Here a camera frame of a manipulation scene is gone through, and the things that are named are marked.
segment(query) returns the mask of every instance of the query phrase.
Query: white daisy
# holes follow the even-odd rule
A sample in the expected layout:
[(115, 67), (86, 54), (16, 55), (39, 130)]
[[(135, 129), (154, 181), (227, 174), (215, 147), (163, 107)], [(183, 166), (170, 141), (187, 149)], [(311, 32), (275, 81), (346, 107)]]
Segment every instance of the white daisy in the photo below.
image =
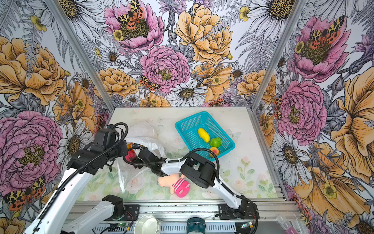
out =
[(125, 102), (127, 104), (129, 104), (130, 106), (139, 106), (140, 105), (140, 102), (141, 102), (141, 99), (139, 96), (135, 95), (135, 94), (129, 94), (127, 95), (125, 98), (124, 98)]
[(243, 65), (234, 65), (231, 69), (231, 74), (234, 79), (241, 79), (245, 74), (247, 74), (247, 69)]
[(362, 11), (368, 0), (318, 0), (314, 3), (317, 8), (315, 16), (321, 16), (321, 20), (327, 18), (327, 22), (336, 20), (342, 15), (350, 17), (353, 10)]
[(298, 146), (297, 139), (293, 139), (292, 135), (286, 132), (284, 135), (276, 133), (271, 146), (277, 166), (280, 167), (284, 179), (292, 186), (302, 184), (298, 174), (306, 184), (309, 184), (309, 180), (312, 179), (312, 175), (303, 164), (303, 161), (309, 160), (309, 155), (298, 150)]
[(103, 49), (101, 51), (101, 59), (111, 66), (118, 65), (118, 63), (120, 62), (118, 49), (115, 47)]
[(200, 106), (205, 102), (207, 86), (196, 87), (197, 81), (191, 81), (188, 85), (180, 83), (166, 96), (166, 99), (173, 106)]
[[(52, 30), (56, 38), (60, 38), (64, 33), (56, 22), (51, 11), (45, 4), (46, 0), (30, 0), (28, 4), (34, 10), (34, 15), (40, 17), (41, 24), (52, 25)], [(101, 23), (105, 22), (102, 15), (101, 2), (96, 0), (59, 0), (70, 23), (73, 25), (78, 37), (86, 42), (93, 38), (99, 38), (102, 31)]]
[(249, 31), (257, 30), (255, 37), (264, 32), (274, 42), (286, 27), (295, 0), (252, 0), (247, 15), (253, 19)]
[(374, 233), (374, 215), (373, 213), (366, 214), (365, 212), (359, 216), (360, 222), (350, 229), (351, 234), (365, 234)]
[(88, 143), (94, 140), (92, 132), (86, 127), (86, 121), (79, 119), (75, 128), (68, 123), (66, 126), (67, 138), (62, 138), (58, 144), (58, 158), (56, 163), (61, 162), (61, 171), (66, 170), (66, 164), (70, 161), (71, 156), (79, 149), (83, 149)]

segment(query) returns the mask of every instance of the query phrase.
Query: yellow flower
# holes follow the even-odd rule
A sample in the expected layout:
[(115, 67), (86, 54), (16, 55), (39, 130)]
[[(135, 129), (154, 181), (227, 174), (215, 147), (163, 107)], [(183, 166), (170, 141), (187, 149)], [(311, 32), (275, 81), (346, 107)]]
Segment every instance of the yellow flower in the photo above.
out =
[(301, 50), (304, 48), (304, 42), (300, 41), (295, 47), (295, 53), (300, 54)]
[(347, 212), (352, 213), (352, 220), (349, 228), (359, 222), (359, 215), (370, 212), (370, 206), (366, 200), (354, 190), (357, 188), (351, 178), (343, 176), (347, 167), (343, 164), (343, 158), (326, 143), (314, 142), (312, 153), (315, 160), (309, 160), (306, 165), (312, 175), (309, 184), (302, 182), (302, 185), (294, 187), (299, 194), (301, 201), (320, 215), (327, 210), (327, 220), (336, 222)]
[(191, 16), (184, 11), (179, 15), (175, 33), (183, 41), (182, 45), (191, 45), (195, 51), (193, 59), (202, 63), (218, 64), (230, 53), (230, 42), (232, 31), (227, 26), (217, 34), (208, 36), (208, 32), (221, 22), (221, 17), (212, 14), (209, 8), (204, 5), (194, 5), (194, 14)]
[(374, 174), (374, 67), (345, 85), (345, 101), (337, 99), (346, 111), (346, 122), (339, 131), (331, 132), (336, 149), (344, 154), (344, 165), (350, 174), (370, 183)]
[(41, 24), (41, 22), (40, 22), (40, 18), (39, 17), (36, 17), (35, 15), (32, 15), (31, 17), (30, 17), (30, 19), (31, 19), (31, 22), (35, 25), (35, 27), (37, 28), (37, 30), (39, 30), (39, 31), (44, 31), (44, 32), (46, 32), (47, 31), (47, 27), (46, 26), (44, 26), (43, 24)]
[(163, 96), (155, 95), (154, 93), (150, 92), (149, 95), (145, 95), (144, 97), (151, 106), (170, 107), (169, 101), (166, 100)]
[(9, 42), (0, 37), (0, 93), (12, 94), (8, 102), (17, 100), (22, 92), (40, 98), (42, 105), (54, 101), (56, 95), (66, 91), (65, 71), (60, 67), (51, 52), (37, 45), (36, 64), (27, 78), (27, 59), (25, 44), (20, 38)]
[[(139, 91), (138, 85), (136, 84), (137, 81), (122, 70), (114, 68), (102, 69), (99, 71), (99, 77), (109, 96), (118, 94), (126, 97), (129, 94), (134, 94)], [(96, 87), (94, 88), (94, 92), (97, 96), (101, 96)]]
[(123, 37), (123, 33), (121, 30), (118, 30), (116, 29), (114, 32), (113, 32), (113, 36), (114, 36), (114, 39), (116, 39), (117, 41), (123, 41), (125, 38)]
[(260, 116), (260, 126), (265, 136), (268, 147), (273, 144), (275, 127), (273, 124), (273, 116), (266, 114)]
[(69, 86), (68, 94), (59, 95), (52, 110), (55, 121), (77, 124), (79, 119), (86, 121), (86, 127), (91, 132), (95, 130), (94, 102), (87, 96), (78, 82)]
[(2, 234), (21, 234), (25, 228), (26, 221), (19, 220), (17, 217), (10, 222), (9, 219), (0, 218), (0, 233)]
[(242, 6), (242, 8), (240, 8), (240, 15), (239, 15), (239, 18), (242, 19), (243, 21), (247, 21), (249, 18), (247, 16), (247, 14), (250, 12), (251, 10), (249, 9), (249, 7), (247, 6)]
[(231, 67), (216, 66), (209, 63), (195, 66), (191, 73), (199, 79), (204, 79), (200, 86), (206, 86), (208, 92), (205, 93), (205, 102), (219, 98), (230, 86), (230, 80), (233, 81)]
[(68, 70), (65, 70), (65, 75), (66, 75), (66, 76), (71, 76), (71, 73), (70, 73), (70, 71), (68, 71)]
[(324, 195), (330, 199), (335, 199), (337, 197), (337, 194), (336, 194), (337, 190), (334, 185), (325, 183), (323, 191), (324, 191)]
[[(236, 86), (238, 94), (251, 95), (257, 93), (257, 90), (262, 82), (262, 79), (264, 78), (264, 74), (265, 69), (259, 72), (252, 72), (245, 75), (243, 77), (245, 82), (241, 82)], [(276, 76), (275, 74), (273, 74), (269, 84), (266, 86), (265, 93), (262, 96), (262, 100), (264, 100), (264, 102), (267, 105), (269, 105), (272, 102), (273, 97), (275, 96), (275, 81)]]
[(95, 53), (97, 56), (99, 56), (101, 58), (101, 52), (99, 50), (99, 48), (95, 47)]

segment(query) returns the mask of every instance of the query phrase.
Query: plastic container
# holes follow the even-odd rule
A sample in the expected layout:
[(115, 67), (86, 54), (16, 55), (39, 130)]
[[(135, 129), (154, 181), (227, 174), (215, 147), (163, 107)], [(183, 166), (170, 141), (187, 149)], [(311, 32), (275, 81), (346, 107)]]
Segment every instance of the plastic container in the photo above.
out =
[[(221, 138), (222, 144), (218, 147), (218, 150), (220, 151), (217, 155), (218, 158), (235, 148), (234, 141), (206, 111), (199, 112), (176, 122), (175, 128), (181, 135), (189, 150), (196, 148), (211, 148), (209, 142), (205, 143), (205, 141), (199, 137), (199, 134), (197, 133), (199, 128), (203, 128), (209, 134), (211, 139), (216, 137)], [(214, 158), (210, 157), (209, 153), (206, 151), (198, 151), (197, 153), (206, 159), (214, 161)]]
[(144, 215), (135, 224), (134, 234), (160, 234), (161, 222), (152, 215)]

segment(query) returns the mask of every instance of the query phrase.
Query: teal motor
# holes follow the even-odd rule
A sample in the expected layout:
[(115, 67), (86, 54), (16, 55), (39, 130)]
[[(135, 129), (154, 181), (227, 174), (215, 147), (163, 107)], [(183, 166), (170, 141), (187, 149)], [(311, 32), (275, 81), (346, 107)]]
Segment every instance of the teal motor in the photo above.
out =
[(187, 220), (187, 234), (205, 234), (205, 221), (201, 218), (190, 218)]

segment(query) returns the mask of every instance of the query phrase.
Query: toy fruit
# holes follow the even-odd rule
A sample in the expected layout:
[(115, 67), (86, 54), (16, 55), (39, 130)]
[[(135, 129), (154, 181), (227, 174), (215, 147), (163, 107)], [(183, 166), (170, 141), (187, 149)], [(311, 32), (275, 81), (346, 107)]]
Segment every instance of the toy fruit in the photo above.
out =
[(199, 137), (201, 137), (201, 139), (203, 139), (205, 143), (208, 143), (210, 141), (210, 136), (204, 129), (199, 128), (197, 132), (199, 134)]
[(221, 144), (222, 144), (222, 140), (221, 140), (221, 138), (219, 138), (219, 137), (213, 138), (213, 139), (211, 140), (211, 147), (216, 147), (216, 148), (218, 148), (218, 147), (221, 146)]
[(216, 147), (212, 147), (212, 148), (211, 148), (211, 151), (213, 151), (213, 153), (215, 153), (216, 156), (218, 156), (219, 153), (220, 153), (220, 151), (219, 151)]

